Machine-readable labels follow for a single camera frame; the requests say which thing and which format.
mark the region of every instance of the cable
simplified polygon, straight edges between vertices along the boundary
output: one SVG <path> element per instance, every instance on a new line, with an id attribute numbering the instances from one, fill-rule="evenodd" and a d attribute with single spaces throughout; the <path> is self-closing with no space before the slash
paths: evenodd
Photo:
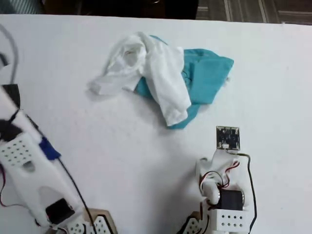
<path id="1" fill-rule="evenodd" d="M 248 164 L 247 164 L 247 170 L 248 170 L 248 174 L 249 174 L 249 178 L 250 178 L 250 184 L 251 184 L 251 187 L 252 187 L 252 192 L 253 192 L 253 205 L 254 205 L 254 217 L 253 217 L 253 220 L 250 224 L 250 231 L 249 233 L 252 231 L 252 228 L 254 226 L 254 222 L 255 220 L 257 219 L 257 203 L 256 203 L 256 199 L 255 199 L 255 192 L 254 192 L 254 183 L 253 183 L 253 178 L 252 178 L 252 174 L 250 172 L 250 156 L 247 155 L 247 154 L 241 154 L 241 153 L 230 153 L 226 150 L 226 152 L 228 154 L 231 154 L 231 155 L 239 155 L 239 156 L 244 156 L 244 157 L 247 157 L 248 158 Z"/>
<path id="2" fill-rule="evenodd" d="M 199 180 L 199 189 L 200 189 L 201 192 L 202 192 L 203 182 L 204 182 L 204 180 L 206 179 L 206 177 L 207 177 L 210 173 L 216 173 L 216 174 L 221 178 L 221 182 L 222 182 L 222 184 L 218 183 L 218 185 L 219 185 L 220 187 L 223 187 L 223 186 L 224 186 L 223 178 L 222 178 L 222 176 L 220 175 L 219 172 L 216 172 L 216 171 L 208 171 L 208 172 L 206 172 L 206 173 L 202 176 L 202 178 Z"/>
<path id="3" fill-rule="evenodd" d="M 231 167 L 229 167 L 229 168 L 227 168 L 226 170 L 225 170 L 225 176 L 226 176 L 226 179 L 227 179 L 227 183 L 225 184 L 225 185 L 223 185 L 223 188 L 227 188 L 227 187 L 229 187 L 229 185 L 230 185 L 230 178 L 229 178 L 229 175 L 228 175 L 228 172 L 231 170 L 231 169 L 234 169 L 234 168 L 236 168 L 236 167 L 238 167 L 240 165 L 240 163 L 238 162 L 238 161 L 236 161 L 236 162 L 234 162 L 233 163 L 233 165 L 231 166 Z"/>
<path id="4" fill-rule="evenodd" d="M 67 168 L 66 168 L 65 165 L 63 164 L 62 160 L 61 160 L 60 158 L 58 158 L 58 161 L 60 162 L 61 166 L 63 167 L 63 169 L 65 170 L 65 172 L 68 174 L 70 180 L 72 181 L 74 187 L 76 188 L 77 193 L 78 193 L 78 195 L 79 195 L 79 197 L 80 197 L 80 199 L 81 199 L 81 201 L 82 201 L 82 203 L 83 203 L 83 205 L 84 205 L 84 208 L 86 209 L 86 212 L 87 212 L 87 214 L 88 214 L 88 216 L 89 216 L 90 222 L 92 223 L 92 227 L 93 227 L 94 233 L 97 234 L 97 230 L 96 230 L 96 227 L 95 227 L 95 225 L 94 225 L 94 221 L 93 221 L 92 216 L 91 216 L 91 214 L 90 214 L 89 208 L 87 207 L 87 204 L 85 203 L 85 201 L 84 201 L 84 199 L 83 199 L 83 197 L 82 197 L 82 195 L 81 195 L 81 193 L 80 193 L 80 190 L 79 190 L 77 184 L 75 183 L 75 181 L 74 181 L 72 175 L 69 173 L 69 171 L 67 170 Z"/>
<path id="5" fill-rule="evenodd" d="M 19 63 L 19 52 L 18 52 L 18 47 L 16 46 L 15 40 L 12 37 L 12 34 L 2 25 L 0 24 L 0 31 L 4 34 L 4 36 L 8 39 L 10 42 L 13 56 L 14 56 L 14 63 L 13 63 L 13 68 L 12 68 L 12 73 L 11 73 L 11 79 L 10 79 L 10 84 L 15 83 L 15 76 L 16 76 L 16 70 L 18 67 Z"/>
<path id="6" fill-rule="evenodd" d="M 5 177 L 4 168 L 3 168 L 3 166 L 2 166 L 1 164 L 0 164 L 0 171 L 1 171 L 1 173 L 2 173 L 2 178 L 3 178 L 3 185 L 2 185 L 2 188 L 1 188 L 1 190 L 0 190 L 0 205 L 1 205 L 2 207 L 20 206 L 20 207 L 27 208 L 27 207 L 25 207 L 25 206 L 23 206 L 23 205 L 20 205 L 20 204 L 5 205 L 5 204 L 2 202 L 2 191 L 3 191 L 3 189 L 4 189 L 4 187 L 5 187 L 5 184 L 6 184 L 6 177 Z"/>

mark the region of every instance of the perforated plastic part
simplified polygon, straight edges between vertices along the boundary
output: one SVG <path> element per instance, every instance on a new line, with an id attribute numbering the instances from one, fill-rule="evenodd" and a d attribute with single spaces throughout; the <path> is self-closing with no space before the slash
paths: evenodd
<path id="1" fill-rule="evenodd" d="M 69 234 L 83 234 L 85 228 L 81 221 L 75 220 L 67 225 Z"/>
<path id="2" fill-rule="evenodd" d="M 195 234 L 199 231 L 199 223 L 195 218 L 190 218 L 189 222 L 187 223 L 183 234 Z"/>
<path id="3" fill-rule="evenodd" d="M 95 221 L 94 225 L 97 229 L 97 234 L 112 234 L 108 228 L 108 225 L 102 216 L 98 216 Z"/>
<path id="4" fill-rule="evenodd" d="M 58 225 L 80 215 L 77 197 L 65 183 L 56 166 L 49 161 L 36 141 L 21 133 L 15 139 L 0 146 L 0 163 L 11 176 L 19 197 L 30 209 L 42 227 L 53 226 L 46 208 L 64 198 L 74 214 Z"/>
<path id="5" fill-rule="evenodd" d="M 233 233 L 249 232 L 248 212 L 246 211 L 211 210 L 209 222 L 211 222 L 211 230 L 214 231 Z"/>

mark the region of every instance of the gray cable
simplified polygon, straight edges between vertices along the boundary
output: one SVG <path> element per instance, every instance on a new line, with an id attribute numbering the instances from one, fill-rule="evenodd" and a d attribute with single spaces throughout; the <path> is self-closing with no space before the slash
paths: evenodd
<path id="1" fill-rule="evenodd" d="M 18 47 L 16 46 L 15 40 L 12 37 L 12 34 L 2 25 L 0 24 L 0 31 L 4 34 L 4 36 L 8 39 L 10 42 L 12 52 L 13 52 L 13 68 L 12 68 L 12 73 L 11 73 L 11 79 L 10 79 L 10 84 L 14 84 L 15 82 L 15 75 L 16 75 L 16 70 L 18 67 L 19 63 L 19 52 L 18 52 Z"/>

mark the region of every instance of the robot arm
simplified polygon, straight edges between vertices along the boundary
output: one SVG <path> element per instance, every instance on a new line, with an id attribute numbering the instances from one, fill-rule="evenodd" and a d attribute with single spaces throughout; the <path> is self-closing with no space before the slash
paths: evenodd
<path id="1" fill-rule="evenodd" d="M 60 156 L 0 87 L 0 163 L 42 227 L 62 227 L 82 207 L 52 162 Z"/>
<path id="2" fill-rule="evenodd" d="M 196 162 L 196 178 L 204 197 L 200 218 L 192 218 L 183 234 L 248 234 L 256 219 L 250 157 L 239 154 L 239 129 L 217 127 L 212 161 Z"/>

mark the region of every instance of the black wire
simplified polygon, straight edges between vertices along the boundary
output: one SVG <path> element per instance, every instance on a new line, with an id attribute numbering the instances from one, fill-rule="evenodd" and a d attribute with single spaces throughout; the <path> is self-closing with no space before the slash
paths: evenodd
<path id="1" fill-rule="evenodd" d="M 250 231 L 249 233 L 252 231 L 252 228 L 254 226 L 254 222 L 255 220 L 257 219 L 257 202 L 256 202 L 256 199 L 255 199 L 255 192 L 254 192 L 254 183 L 253 183 L 253 178 L 252 178 L 252 174 L 250 172 L 250 156 L 247 155 L 247 154 L 241 154 L 241 153 L 238 153 L 238 154 L 235 154 L 235 153 L 230 153 L 228 151 L 226 151 L 228 154 L 231 154 L 231 155 L 239 155 L 239 156 L 244 156 L 244 157 L 247 157 L 248 158 L 248 164 L 247 164 L 247 169 L 248 169 L 248 174 L 249 174 L 249 178 L 250 178 L 250 183 L 251 183 L 251 186 L 252 186 L 252 192 L 253 192 L 253 205 L 254 205 L 254 217 L 253 217 L 253 220 L 250 224 Z"/>
<path id="2" fill-rule="evenodd" d="M 0 31 L 8 39 L 8 41 L 10 42 L 11 48 L 12 48 L 12 52 L 13 52 L 13 56 L 14 56 L 14 62 L 13 62 L 13 67 L 12 67 L 10 84 L 14 84 L 16 70 L 17 70 L 18 63 L 19 63 L 18 47 L 16 46 L 16 43 L 15 43 L 14 38 L 12 37 L 12 34 L 2 24 L 0 24 Z"/>
<path id="3" fill-rule="evenodd" d="M 63 164 L 62 160 L 61 160 L 60 158 L 58 158 L 58 161 L 60 162 L 61 166 L 63 167 L 63 169 L 65 170 L 65 172 L 68 174 L 70 180 L 72 181 L 74 187 L 76 188 L 77 193 L 78 193 L 78 195 L 79 195 L 79 197 L 80 197 L 80 199 L 81 199 L 81 201 L 82 201 L 82 203 L 83 203 L 83 205 L 84 205 L 84 208 L 86 209 L 86 212 L 87 212 L 87 214 L 88 214 L 88 216 L 89 216 L 90 222 L 92 223 L 93 231 L 94 231 L 95 234 L 97 234 L 97 230 L 96 230 L 96 227 L 95 227 L 95 225 L 94 225 L 94 221 L 93 221 L 92 216 L 91 216 L 91 214 L 90 214 L 89 208 L 87 207 L 87 204 L 85 203 L 85 201 L 84 201 L 84 199 L 83 199 L 83 197 L 82 197 L 82 195 L 81 195 L 81 193 L 80 193 L 80 190 L 79 190 L 77 184 L 75 183 L 75 181 L 74 181 L 72 175 L 69 173 L 69 171 L 67 170 L 67 168 L 66 168 L 65 165 Z"/>

